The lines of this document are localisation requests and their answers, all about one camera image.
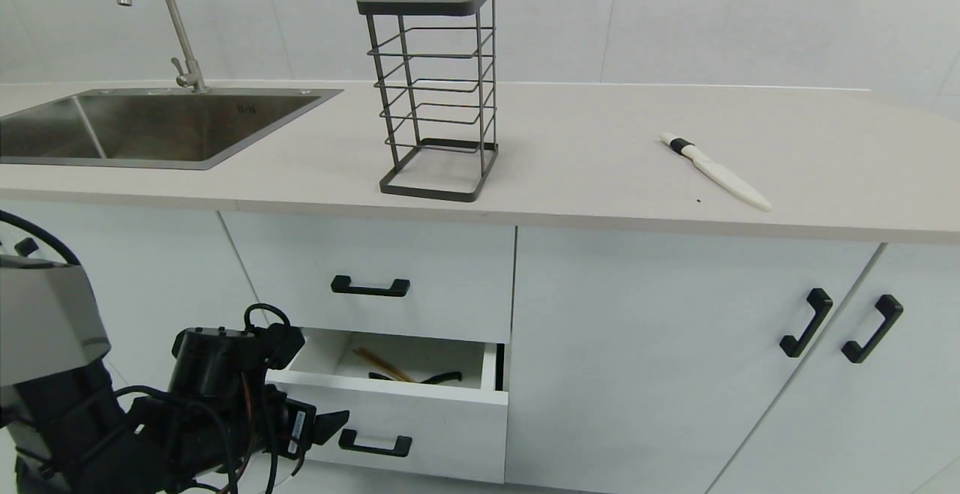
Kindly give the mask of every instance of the white knife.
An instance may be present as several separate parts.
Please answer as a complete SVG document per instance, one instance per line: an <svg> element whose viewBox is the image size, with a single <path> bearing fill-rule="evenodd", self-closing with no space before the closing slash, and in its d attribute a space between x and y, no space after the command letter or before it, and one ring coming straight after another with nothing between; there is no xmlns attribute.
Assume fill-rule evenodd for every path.
<svg viewBox="0 0 960 494"><path fill-rule="evenodd" d="M713 160L710 160L710 157L707 157L696 145L693 145L693 143L666 132L661 135L661 140L677 154L693 160L693 166L696 166L700 172L703 172L703 175L712 179L714 183L719 184L719 186L729 191L729 193L758 209L764 211L772 211L774 209L770 202L764 198L763 194L758 193L756 189L751 187L750 184L747 184L746 181L740 179L740 177L737 177L737 174L731 172L726 166L714 163Z"/></svg>

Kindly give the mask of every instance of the kitchen counter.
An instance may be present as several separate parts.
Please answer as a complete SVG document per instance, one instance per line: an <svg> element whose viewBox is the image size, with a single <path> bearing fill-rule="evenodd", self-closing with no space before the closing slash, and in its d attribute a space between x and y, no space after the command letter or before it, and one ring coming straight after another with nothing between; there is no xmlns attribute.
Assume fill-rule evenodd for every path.
<svg viewBox="0 0 960 494"><path fill-rule="evenodd" d="M0 115L90 88L168 85L0 86ZM206 172L0 165L0 199L960 244L960 123L867 91L502 83L500 156L465 204L381 194L391 159L370 83L211 86L346 91ZM662 131L697 143L774 211L716 186Z"/></svg>

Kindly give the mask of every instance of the sink basin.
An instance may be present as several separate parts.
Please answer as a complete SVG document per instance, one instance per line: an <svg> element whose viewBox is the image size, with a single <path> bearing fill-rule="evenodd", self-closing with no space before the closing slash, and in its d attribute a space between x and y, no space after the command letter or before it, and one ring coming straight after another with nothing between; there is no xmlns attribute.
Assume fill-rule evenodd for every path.
<svg viewBox="0 0 960 494"><path fill-rule="evenodd" d="M340 91L85 91L0 118L0 163L210 169Z"/></svg>

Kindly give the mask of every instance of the cabinet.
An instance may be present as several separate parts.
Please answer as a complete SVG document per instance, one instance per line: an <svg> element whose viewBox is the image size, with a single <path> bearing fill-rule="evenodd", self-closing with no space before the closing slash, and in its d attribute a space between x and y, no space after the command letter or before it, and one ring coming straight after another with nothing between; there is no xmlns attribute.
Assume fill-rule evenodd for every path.
<svg viewBox="0 0 960 494"><path fill-rule="evenodd" d="M507 392L494 343L307 329L290 367L268 374L290 398L321 411L349 409L346 426L306 457L487 483L503 483ZM371 380L378 370L351 350L365 347L421 382Z"/></svg>
<svg viewBox="0 0 960 494"><path fill-rule="evenodd" d="M510 341L511 226L223 215L257 296L295 325Z"/></svg>
<svg viewBox="0 0 960 494"><path fill-rule="evenodd" d="M802 360L810 290L839 305L878 248L517 236L506 480L628 494L703 494Z"/></svg>
<svg viewBox="0 0 960 494"><path fill-rule="evenodd" d="M903 307L861 364L867 343ZM887 245L710 494L909 494L960 454L960 247Z"/></svg>
<svg viewBox="0 0 960 494"><path fill-rule="evenodd" d="M76 253L113 347L107 361L122 377L114 376L114 385L166 388L180 330L240 327L244 309L255 302L215 211L22 201L0 201L0 207ZM24 237L3 224L0 233L11 241ZM45 245L33 257L58 259Z"/></svg>

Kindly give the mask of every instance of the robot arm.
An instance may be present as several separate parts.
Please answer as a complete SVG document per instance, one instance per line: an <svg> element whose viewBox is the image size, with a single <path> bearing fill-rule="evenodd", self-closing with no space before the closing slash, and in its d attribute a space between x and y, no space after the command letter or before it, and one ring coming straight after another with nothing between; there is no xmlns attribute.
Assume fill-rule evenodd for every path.
<svg viewBox="0 0 960 494"><path fill-rule="evenodd" d="M3 211L0 221L25 222ZM56 238L20 227L76 261ZM183 330L167 391L114 391L110 341L76 262L0 255L0 428L16 446L20 494L178 493L214 470L229 476L222 492L235 492L254 453L271 453L275 477L278 457L302 461L350 417L317 415L266 384L305 342L285 316L267 328ZM261 308L275 310L251 305L245 319ZM147 396L124 412L117 398L134 392Z"/></svg>

